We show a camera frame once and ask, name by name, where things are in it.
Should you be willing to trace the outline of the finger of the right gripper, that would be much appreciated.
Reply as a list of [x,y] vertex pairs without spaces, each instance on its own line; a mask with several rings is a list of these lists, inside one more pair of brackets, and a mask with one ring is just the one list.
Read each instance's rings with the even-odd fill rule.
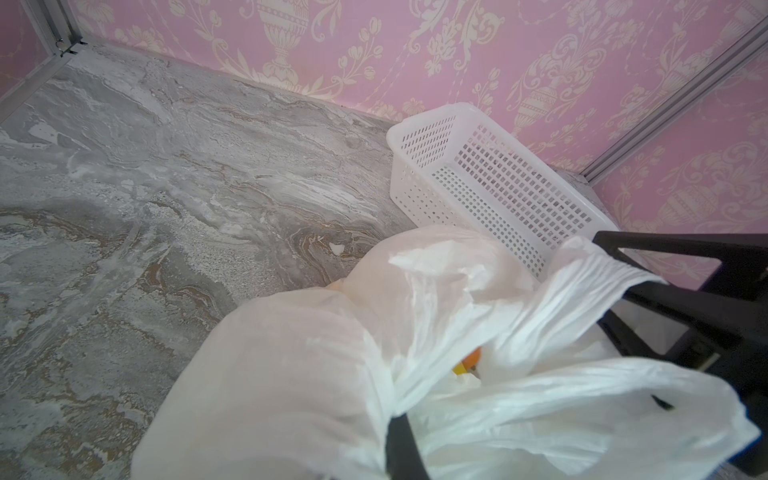
[[659,354],[616,314],[598,322],[623,356],[664,359],[725,380],[762,435],[730,460],[742,473],[767,471],[767,237],[764,234],[648,234],[599,231],[593,241],[611,257],[634,265],[628,250],[716,259],[718,268],[696,290],[646,282],[625,300],[686,327]]

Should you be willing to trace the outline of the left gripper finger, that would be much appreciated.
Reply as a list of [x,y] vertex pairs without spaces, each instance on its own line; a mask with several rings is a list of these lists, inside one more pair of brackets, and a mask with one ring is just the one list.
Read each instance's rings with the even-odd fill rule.
[[385,446],[386,469],[391,480],[429,480],[408,416],[393,418]]

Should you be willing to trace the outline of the small orange toy fruit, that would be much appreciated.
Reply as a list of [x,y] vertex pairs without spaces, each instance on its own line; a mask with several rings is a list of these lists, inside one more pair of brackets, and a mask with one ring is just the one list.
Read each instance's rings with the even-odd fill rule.
[[456,375],[473,373],[476,370],[481,357],[482,348],[478,347],[452,369],[453,373]]

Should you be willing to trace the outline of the white plastic bag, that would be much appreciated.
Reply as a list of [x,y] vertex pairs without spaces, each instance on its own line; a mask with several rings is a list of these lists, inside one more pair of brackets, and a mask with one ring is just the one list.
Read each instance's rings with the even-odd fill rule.
[[[574,237],[543,280],[455,227],[395,235],[209,334],[135,479],[386,479],[406,414],[434,479],[703,479],[759,435],[725,381],[613,355],[597,321],[653,273]],[[476,348],[473,373],[452,369]]]

